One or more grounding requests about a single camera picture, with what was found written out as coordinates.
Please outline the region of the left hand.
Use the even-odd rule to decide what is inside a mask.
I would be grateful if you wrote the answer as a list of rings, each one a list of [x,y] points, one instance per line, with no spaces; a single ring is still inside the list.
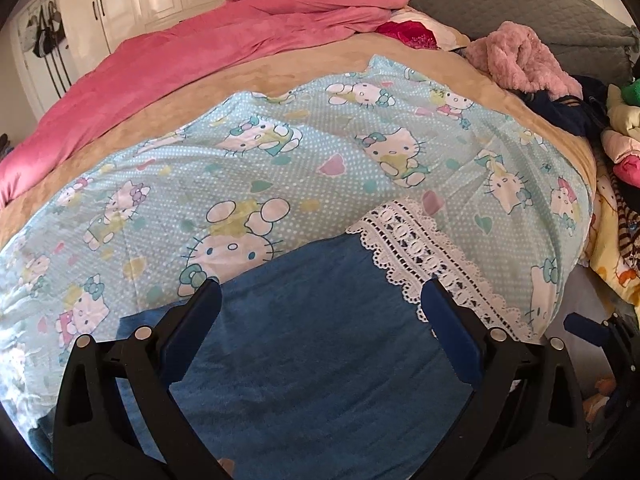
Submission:
[[[230,458],[220,458],[218,460],[218,464],[224,468],[224,471],[228,474],[228,476],[233,477],[235,462],[230,460]]]

